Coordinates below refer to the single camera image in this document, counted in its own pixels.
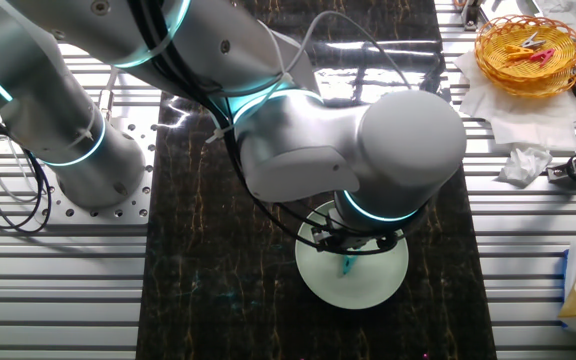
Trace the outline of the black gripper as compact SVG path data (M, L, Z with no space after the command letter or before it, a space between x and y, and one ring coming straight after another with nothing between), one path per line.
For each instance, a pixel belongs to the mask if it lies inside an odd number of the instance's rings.
M360 235L341 229L313 228L315 248L319 252L338 255L376 255L393 250L402 239L402 230Z

